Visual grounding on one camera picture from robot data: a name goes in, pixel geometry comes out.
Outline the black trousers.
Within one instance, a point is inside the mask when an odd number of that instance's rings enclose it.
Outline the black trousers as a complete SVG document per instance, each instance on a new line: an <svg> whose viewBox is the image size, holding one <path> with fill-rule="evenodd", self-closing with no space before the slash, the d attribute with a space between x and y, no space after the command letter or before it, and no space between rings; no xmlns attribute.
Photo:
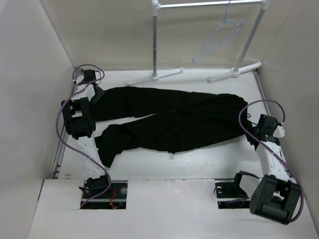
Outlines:
<svg viewBox="0 0 319 239"><path fill-rule="evenodd" d="M240 137L252 124L247 102L233 94L118 87L92 107L97 121L135 118L109 125L95 138L104 166L125 150L145 148L177 153Z"/></svg>

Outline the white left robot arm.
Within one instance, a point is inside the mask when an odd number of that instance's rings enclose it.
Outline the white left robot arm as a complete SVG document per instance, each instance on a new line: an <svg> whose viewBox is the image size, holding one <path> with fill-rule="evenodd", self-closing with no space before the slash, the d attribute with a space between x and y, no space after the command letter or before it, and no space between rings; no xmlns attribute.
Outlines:
<svg viewBox="0 0 319 239"><path fill-rule="evenodd" d="M103 96L103 90L96 83L97 71L81 69L79 76L73 80L76 92L68 100L61 102L61 109L56 122L63 116L64 127L79 146L75 151L84 156L89 175L83 187L85 199L108 198L112 192L110 176L102 164L95 143L96 121L93 118L93 106Z"/></svg>

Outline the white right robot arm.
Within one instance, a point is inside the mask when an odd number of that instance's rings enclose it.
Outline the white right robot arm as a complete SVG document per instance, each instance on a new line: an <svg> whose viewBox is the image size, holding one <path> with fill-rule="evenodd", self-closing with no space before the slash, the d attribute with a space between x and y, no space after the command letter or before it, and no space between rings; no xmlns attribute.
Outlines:
<svg viewBox="0 0 319 239"><path fill-rule="evenodd" d="M254 146L262 167L263 177L245 171L235 174L231 191L237 197L250 200L251 214L287 225L302 195L300 185L292 181L285 166L285 159L279 139L285 135L276 118L261 115L258 124L252 128Z"/></svg>

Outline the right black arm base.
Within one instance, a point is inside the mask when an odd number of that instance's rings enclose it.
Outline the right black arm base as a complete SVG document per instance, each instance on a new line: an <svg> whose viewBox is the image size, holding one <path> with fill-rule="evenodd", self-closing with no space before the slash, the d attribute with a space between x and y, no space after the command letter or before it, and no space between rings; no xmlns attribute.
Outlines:
<svg viewBox="0 0 319 239"><path fill-rule="evenodd" d="M217 198L218 209L248 209L250 199L240 187L235 187L233 181L217 181L213 190Z"/></svg>

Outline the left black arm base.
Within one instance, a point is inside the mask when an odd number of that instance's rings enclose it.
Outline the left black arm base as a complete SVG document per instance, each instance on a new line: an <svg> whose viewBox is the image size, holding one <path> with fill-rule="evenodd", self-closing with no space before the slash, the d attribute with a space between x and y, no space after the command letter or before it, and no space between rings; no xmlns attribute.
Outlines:
<svg viewBox="0 0 319 239"><path fill-rule="evenodd" d="M128 181L112 181L110 189L103 195L92 196L82 193L80 209L83 210L124 210L127 206Z"/></svg>

